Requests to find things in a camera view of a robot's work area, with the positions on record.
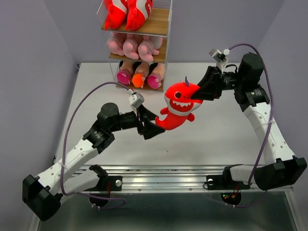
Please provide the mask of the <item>pink pig plush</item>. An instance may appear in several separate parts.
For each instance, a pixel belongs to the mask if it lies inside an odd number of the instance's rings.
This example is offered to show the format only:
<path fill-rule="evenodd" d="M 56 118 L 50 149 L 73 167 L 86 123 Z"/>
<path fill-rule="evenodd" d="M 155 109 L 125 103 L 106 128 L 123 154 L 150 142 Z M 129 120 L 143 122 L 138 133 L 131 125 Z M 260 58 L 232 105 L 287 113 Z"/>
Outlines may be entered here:
<path fill-rule="evenodd" d="M 107 41 L 107 47 L 109 48 L 112 54 L 124 56 L 123 44 L 125 40 L 126 40 L 126 34 L 111 32 L 111 36 Z"/>
<path fill-rule="evenodd" d="M 127 34 L 126 40 L 123 44 L 123 53 L 126 57 L 138 60 L 138 46 L 142 42 L 142 36 L 136 34 Z"/>
<path fill-rule="evenodd" d="M 163 38 L 160 36 L 143 35 L 143 41 L 138 46 L 139 58 L 145 62 L 152 63 L 154 56 L 159 55 Z"/>

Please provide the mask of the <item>boy doll pink shorts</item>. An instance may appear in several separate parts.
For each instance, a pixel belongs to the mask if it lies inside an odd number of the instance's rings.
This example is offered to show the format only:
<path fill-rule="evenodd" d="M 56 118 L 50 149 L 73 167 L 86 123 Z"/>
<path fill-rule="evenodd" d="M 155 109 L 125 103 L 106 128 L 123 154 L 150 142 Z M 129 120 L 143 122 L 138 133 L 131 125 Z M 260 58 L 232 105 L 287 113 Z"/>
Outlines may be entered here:
<path fill-rule="evenodd" d="M 121 61 L 119 64 L 119 71 L 116 75 L 118 82 L 124 84 L 124 85 L 129 85 L 132 76 L 134 74 L 134 69 L 133 69 L 133 61 Z"/>

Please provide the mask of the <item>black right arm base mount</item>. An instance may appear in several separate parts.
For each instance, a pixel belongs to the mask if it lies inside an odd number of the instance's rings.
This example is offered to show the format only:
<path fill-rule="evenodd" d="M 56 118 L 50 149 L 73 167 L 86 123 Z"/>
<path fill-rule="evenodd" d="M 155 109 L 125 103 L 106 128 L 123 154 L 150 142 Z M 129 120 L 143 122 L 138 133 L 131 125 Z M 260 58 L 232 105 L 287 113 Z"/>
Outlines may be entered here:
<path fill-rule="evenodd" d="M 220 194 L 222 201 L 227 205 L 237 206 L 241 202 L 241 190 L 249 190 L 250 186 L 242 181 L 234 181 L 231 177 L 231 168 L 237 165 L 226 166 L 220 175 L 208 175 L 203 184 L 207 190 L 224 190 Z"/>

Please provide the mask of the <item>boy doll orange shorts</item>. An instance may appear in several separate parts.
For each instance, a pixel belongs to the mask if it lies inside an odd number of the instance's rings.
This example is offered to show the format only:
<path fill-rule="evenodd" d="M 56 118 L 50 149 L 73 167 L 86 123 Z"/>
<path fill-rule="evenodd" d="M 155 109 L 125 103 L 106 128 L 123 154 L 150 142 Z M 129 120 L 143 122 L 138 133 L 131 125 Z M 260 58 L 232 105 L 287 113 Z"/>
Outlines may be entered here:
<path fill-rule="evenodd" d="M 132 77 L 132 83 L 137 88 L 143 88 L 146 78 L 150 73 L 150 66 L 147 62 L 141 62 Z"/>

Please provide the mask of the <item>red fish plush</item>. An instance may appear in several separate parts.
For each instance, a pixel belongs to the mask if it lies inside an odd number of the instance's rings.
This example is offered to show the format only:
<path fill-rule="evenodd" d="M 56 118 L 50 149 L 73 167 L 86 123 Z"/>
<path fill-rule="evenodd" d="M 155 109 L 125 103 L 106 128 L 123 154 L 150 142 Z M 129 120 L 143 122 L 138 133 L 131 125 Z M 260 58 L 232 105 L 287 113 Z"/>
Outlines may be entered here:
<path fill-rule="evenodd" d="M 104 29 L 118 29 L 128 14 L 128 2 L 126 0 L 104 0 L 107 10 Z"/>
<path fill-rule="evenodd" d="M 128 0 L 126 30 L 139 29 L 150 16 L 153 4 L 152 0 Z"/>

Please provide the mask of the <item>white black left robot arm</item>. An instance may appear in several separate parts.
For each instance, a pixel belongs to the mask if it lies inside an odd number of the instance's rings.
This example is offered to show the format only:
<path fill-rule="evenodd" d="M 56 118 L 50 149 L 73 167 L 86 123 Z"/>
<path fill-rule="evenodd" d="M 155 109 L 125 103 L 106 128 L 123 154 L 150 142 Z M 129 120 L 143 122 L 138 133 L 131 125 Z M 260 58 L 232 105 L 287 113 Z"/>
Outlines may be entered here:
<path fill-rule="evenodd" d="M 165 130 L 154 124 L 156 115 L 140 105 L 136 111 L 121 114 L 115 103 L 106 103 L 97 114 L 97 120 L 82 139 L 62 160 L 39 173 L 28 175 L 22 181 L 22 200 L 41 220 L 50 219 L 59 210 L 63 196 L 79 194 L 84 190 L 103 189 L 108 174 L 99 166 L 91 166 L 76 180 L 72 175 L 89 160 L 102 153 L 115 139 L 113 132 L 136 128 L 145 140 Z"/>

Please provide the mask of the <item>red shark plush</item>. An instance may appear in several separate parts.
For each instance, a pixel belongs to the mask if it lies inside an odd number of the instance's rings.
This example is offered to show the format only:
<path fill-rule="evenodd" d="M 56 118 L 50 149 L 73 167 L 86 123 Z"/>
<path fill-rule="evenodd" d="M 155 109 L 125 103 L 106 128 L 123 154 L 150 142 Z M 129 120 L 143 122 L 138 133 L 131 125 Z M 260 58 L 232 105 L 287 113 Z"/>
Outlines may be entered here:
<path fill-rule="evenodd" d="M 167 107 L 160 111 L 160 114 L 166 117 L 163 120 L 156 117 L 155 124 L 165 130 L 173 130 L 187 120 L 193 122 L 195 116 L 192 112 L 203 103 L 203 100 L 192 98 L 199 89 L 198 85 L 189 82 L 188 79 L 170 86 L 164 95 Z"/>

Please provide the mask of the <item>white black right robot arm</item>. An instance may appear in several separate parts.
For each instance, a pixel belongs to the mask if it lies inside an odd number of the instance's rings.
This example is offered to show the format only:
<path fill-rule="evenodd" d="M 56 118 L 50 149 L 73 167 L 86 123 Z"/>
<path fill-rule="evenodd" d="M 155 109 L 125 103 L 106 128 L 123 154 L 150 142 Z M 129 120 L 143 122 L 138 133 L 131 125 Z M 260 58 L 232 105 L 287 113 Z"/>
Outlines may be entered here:
<path fill-rule="evenodd" d="M 296 157 L 271 116 L 272 101 L 259 84 L 265 70 L 261 56 L 249 52 L 243 56 L 236 71 L 225 72 L 227 54 L 213 50 L 210 55 L 215 59 L 216 66 L 208 67 L 193 99 L 212 101 L 219 99 L 224 90 L 233 90 L 236 102 L 261 144 L 265 164 L 262 167 L 242 164 L 226 166 L 221 175 L 207 177 L 207 188 L 224 190 L 239 185 L 242 189 L 249 189 L 250 184 L 256 184 L 266 191 L 295 184 L 307 168 L 307 162 Z"/>

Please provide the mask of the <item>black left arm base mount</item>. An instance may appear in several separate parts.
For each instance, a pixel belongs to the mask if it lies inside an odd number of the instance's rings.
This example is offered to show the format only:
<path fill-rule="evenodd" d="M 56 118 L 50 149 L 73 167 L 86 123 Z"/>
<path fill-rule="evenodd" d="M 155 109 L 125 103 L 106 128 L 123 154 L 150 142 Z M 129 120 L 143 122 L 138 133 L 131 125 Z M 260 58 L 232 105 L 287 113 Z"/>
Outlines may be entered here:
<path fill-rule="evenodd" d="M 88 192 L 91 192 L 90 195 L 111 198 L 111 192 L 119 192 L 122 190 L 123 177 L 120 175 L 111 176 L 99 165 L 92 165 L 89 167 L 89 170 L 94 172 L 98 178 L 95 186 L 87 189 Z M 113 207 L 107 207 L 109 200 L 105 199 L 95 199 L 90 197 L 89 201 L 94 208 L 97 209 L 110 209 Z"/>

